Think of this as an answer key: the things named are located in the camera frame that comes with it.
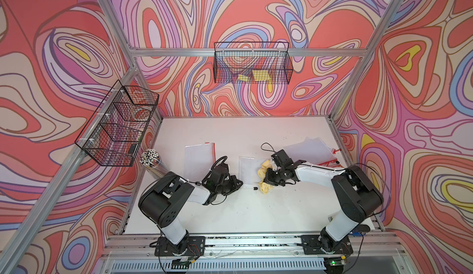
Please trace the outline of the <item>clear mesh document bag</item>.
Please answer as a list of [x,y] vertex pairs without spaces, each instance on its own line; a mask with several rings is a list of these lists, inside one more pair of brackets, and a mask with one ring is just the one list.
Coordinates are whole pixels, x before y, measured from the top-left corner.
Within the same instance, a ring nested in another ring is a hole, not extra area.
[[238,178],[243,182],[244,187],[260,189],[268,168],[272,168],[270,160],[240,157]]
[[336,163],[338,159],[334,155],[334,149],[317,137],[307,137],[303,142],[283,147],[283,150],[293,160],[304,160],[311,164],[323,165]]
[[200,182],[216,160],[215,144],[190,145],[184,151],[184,175],[191,182]]

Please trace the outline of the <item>yellow microfiber cloth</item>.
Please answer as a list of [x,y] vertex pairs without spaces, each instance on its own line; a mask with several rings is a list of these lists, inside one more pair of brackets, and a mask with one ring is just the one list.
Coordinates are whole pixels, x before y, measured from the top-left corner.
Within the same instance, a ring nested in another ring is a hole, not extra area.
[[261,167],[257,171],[257,175],[261,179],[259,185],[259,189],[262,192],[262,194],[267,195],[272,189],[273,185],[270,185],[267,183],[267,171],[272,170],[272,163],[270,160],[266,160],[261,164]]

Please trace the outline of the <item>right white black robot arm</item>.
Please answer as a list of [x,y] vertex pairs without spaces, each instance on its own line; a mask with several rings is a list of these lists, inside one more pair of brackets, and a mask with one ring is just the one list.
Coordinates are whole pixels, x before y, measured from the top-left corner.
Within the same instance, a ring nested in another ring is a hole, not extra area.
[[372,180],[356,165],[333,169],[304,160],[293,161],[284,150],[271,155],[276,168],[267,168],[263,183],[286,186],[309,182],[333,190],[341,211],[322,229],[319,243],[325,251],[333,251],[362,222],[384,203],[384,197]]

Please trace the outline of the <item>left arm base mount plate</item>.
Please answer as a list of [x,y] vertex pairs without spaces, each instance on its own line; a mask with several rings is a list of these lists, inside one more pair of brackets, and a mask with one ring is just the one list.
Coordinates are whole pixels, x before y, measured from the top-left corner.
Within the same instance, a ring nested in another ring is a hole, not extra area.
[[184,237],[178,244],[171,243],[165,237],[159,237],[150,246],[155,249],[156,257],[200,257],[204,255],[205,243],[204,236]]

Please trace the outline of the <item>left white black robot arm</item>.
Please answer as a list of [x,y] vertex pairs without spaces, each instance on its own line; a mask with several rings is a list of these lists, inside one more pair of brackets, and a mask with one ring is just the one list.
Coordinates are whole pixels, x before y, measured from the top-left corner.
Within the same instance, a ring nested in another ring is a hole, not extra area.
[[186,203],[214,205],[218,196],[227,198],[242,188],[243,181],[230,174],[225,161],[226,157],[219,158],[198,183],[170,171],[140,196],[140,212],[159,228],[169,244],[181,246],[187,243],[188,230],[178,219]]

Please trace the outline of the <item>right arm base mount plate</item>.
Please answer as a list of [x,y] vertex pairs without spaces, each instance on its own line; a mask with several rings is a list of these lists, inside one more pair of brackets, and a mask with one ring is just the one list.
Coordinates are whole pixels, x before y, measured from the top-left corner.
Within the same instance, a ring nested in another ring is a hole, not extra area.
[[305,255],[350,256],[354,253],[348,236],[334,241],[328,235],[302,235],[301,242],[297,245],[303,248]]

